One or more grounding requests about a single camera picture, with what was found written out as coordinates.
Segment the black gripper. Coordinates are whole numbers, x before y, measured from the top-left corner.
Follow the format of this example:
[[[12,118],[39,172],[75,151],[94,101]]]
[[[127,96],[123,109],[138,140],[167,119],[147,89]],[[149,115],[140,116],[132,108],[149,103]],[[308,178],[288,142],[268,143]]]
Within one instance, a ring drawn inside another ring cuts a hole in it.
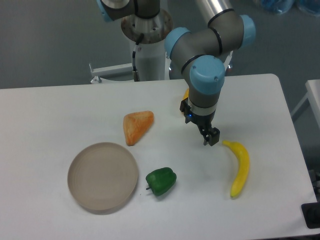
[[[181,101],[179,110],[185,117],[185,123],[193,123],[197,125],[203,136],[203,145],[214,146],[220,140],[220,130],[212,127],[212,121],[216,113],[216,106],[209,108],[200,108],[195,106],[188,98]]]

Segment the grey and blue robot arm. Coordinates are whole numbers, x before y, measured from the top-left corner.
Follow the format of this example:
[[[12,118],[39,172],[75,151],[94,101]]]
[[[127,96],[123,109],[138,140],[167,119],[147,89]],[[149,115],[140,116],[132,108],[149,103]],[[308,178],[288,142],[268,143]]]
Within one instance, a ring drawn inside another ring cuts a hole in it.
[[[197,125],[204,144],[213,146],[219,141],[220,131],[211,123],[226,72],[220,56],[252,44],[256,27],[249,16],[237,14],[227,0],[199,0],[196,4],[207,28],[192,33],[185,27],[173,28],[158,0],[97,2],[103,19],[121,20],[122,32],[133,42],[131,69],[135,82],[142,79],[143,67],[137,63],[139,47],[164,43],[164,52],[189,87],[188,97],[180,104],[185,122]]]

